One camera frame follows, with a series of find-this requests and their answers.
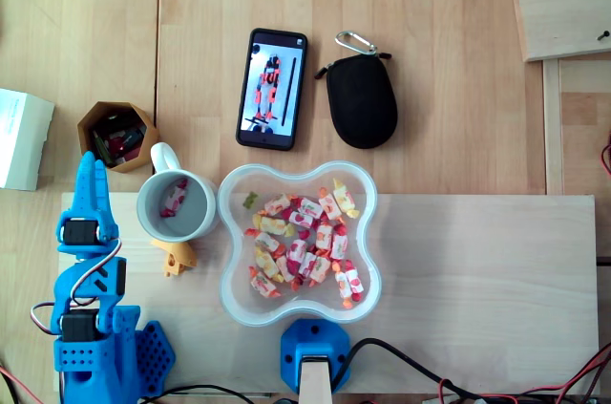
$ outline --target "blue hexagonal base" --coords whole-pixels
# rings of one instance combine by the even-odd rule
[[[350,338],[339,325],[327,320],[297,320],[280,339],[280,375],[290,389],[299,394],[302,360],[306,356],[326,357],[330,379],[339,371],[350,351]],[[336,392],[350,377],[350,369]]]

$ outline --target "wrapped candy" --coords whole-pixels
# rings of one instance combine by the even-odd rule
[[[174,188],[172,188],[172,191],[165,199],[163,208],[161,208],[159,213],[162,218],[173,218],[176,216],[177,212],[182,206],[182,203],[184,202],[184,196],[187,192],[187,182],[188,180],[183,178],[176,186],[174,186]]]
[[[316,247],[318,249],[331,249],[333,226],[329,223],[321,223],[316,229]]]
[[[249,267],[250,270],[250,285],[258,290],[263,297],[279,297],[282,296],[276,286],[271,283],[267,277],[253,266]]]
[[[310,251],[305,254],[304,261],[299,267],[299,276],[305,280],[309,277],[314,265],[316,264],[316,255]]]
[[[331,259],[342,261],[346,257],[348,249],[348,236],[333,234],[333,245],[331,246]]]
[[[315,220],[320,219],[323,214],[323,207],[316,202],[306,199],[305,197],[298,197],[296,200],[297,211],[304,215],[313,217]]]
[[[288,258],[286,256],[281,256],[280,258],[278,258],[278,260],[276,261],[276,266],[278,266],[280,273],[283,274],[284,280],[287,283],[290,283],[295,279],[295,275],[288,271]]]
[[[257,213],[252,215],[252,223],[256,228],[268,234],[284,235],[285,237],[295,235],[295,226],[287,224],[285,220],[279,218],[270,218],[269,216],[262,216]]]
[[[363,297],[363,285],[361,285],[361,280],[359,279],[359,272],[354,268],[352,261],[350,259],[346,259],[346,276],[348,277],[348,282],[350,283],[350,290],[352,291],[352,300],[354,302],[360,302]]]
[[[299,273],[299,267],[304,261],[307,253],[307,243],[303,240],[295,240],[286,252],[286,267],[292,275]]]
[[[307,215],[306,213],[299,213],[297,211],[290,211],[288,209],[283,211],[283,218],[290,223],[300,225],[306,229],[312,227],[312,223],[314,223],[313,216]]]
[[[348,191],[348,188],[341,181],[333,179],[333,184],[335,184],[335,189],[333,189],[333,197],[337,201],[340,209],[348,215],[349,218],[358,218],[360,215],[359,210],[356,210],[354,199],[352,195]]]
[[[341,221],[342,210],[337,206],[333,196],[331,196],[324,187],[321,187],[320,196],[321,198],[318,200],[318,203],[323,207],[328,218],[330,220]]]
[[[309,274],[311,282],[309,285],[313,287],[316,284],[321,284],[327,277],[328,270],[331,268],[331,261],[326,256],[318,256],[314,263],[314,268]]]
[[[266,232],[261,232],[257,229],[246,229],[244,235],[254,237],[255,245],[272,253],[275,259],[278,259],[286,251],[286,246],[284,246],[284,244],[270,237]]]
[[[277,215],[290,206],[290,200],[291,197],[287,196],[287,194],[276,196],[271,201],[265,203],[261,214],[269,216]]]
[[[284,281],[284,278],[271,255],[267,251],[260,249],[258,246],[255,246],[255,263],[257,263],[257,266],[261,268],[267,278],[271,278],[278,283],[282,283]]]
[[[352,289],[350,289],[350,282],[348,281],[348,277],[346,273],[344,273],[340,267],[340,263],[333,263],[331,266],[333,271],[335,272],[335,281],[340,289],[340,296],[344,299],[344,307],[352,308],[352,303],[350,302],[350,297],[352,296]]]

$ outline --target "blue robotic arm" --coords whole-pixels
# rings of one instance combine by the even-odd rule
[[[50,331],[58,336],[54,363],[63,374],[64,402],[136,404],[161,394],[176,357],[159,322],[136,330],[140,307],[117,305],[125,293],[127,261],[110,256],[120,247],[118,226],[106,168],[91,152],[80,163],[73,205],[61,214],[56,235],[57,250],[80,261],[54,287]],[[97,300],[98,308],[83,308],[90,301],[77,303],[81,298]]]

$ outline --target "mug handle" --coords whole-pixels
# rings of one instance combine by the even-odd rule
[[[179,158],[168,143],[156,143],[151,148],[151,160],[156,172],[180,170]]]

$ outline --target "carabiner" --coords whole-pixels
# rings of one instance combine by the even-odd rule
[[[342,38],[342,37],[344,37],[344,36],[352,36],[353,38],[356,38],[357,40],[359,40],[359,41],[361,41],[363,44],[365,44],[365,45],[368,47],[368,49],[367,49],[367,50],[364,50],[364,49],[361,49],[361,48],[359,48],[359,47],[354,46],[353,44],[348,44],[348,43],[345,43],[345,42],[344,42],[344,41],[342,41],[342,39],[341,39],[341,38]],[[377,54],[377,52],[378,52],[378,48],[377,48],[377,46],[375,46],[375,45],[373,45],[373,44],[369,43],[369,42],[367,41],[367,39],[365,39],[365,38],[364,38],[363,36],[361,36],[360,34],[355,33],[355,32],[351,32],[350,30],[346,30],[345,32],[339,32],[339,33],[337,33],[337,36],[335,36],[335,42],[336,42],[337,44],[339,44],[340,46],[344,46],[345,48],[352,49],[353,51],[356,51],[357,53],[362,53],[362,54],[364,54],[364,55],[376,55],[376,54]]]

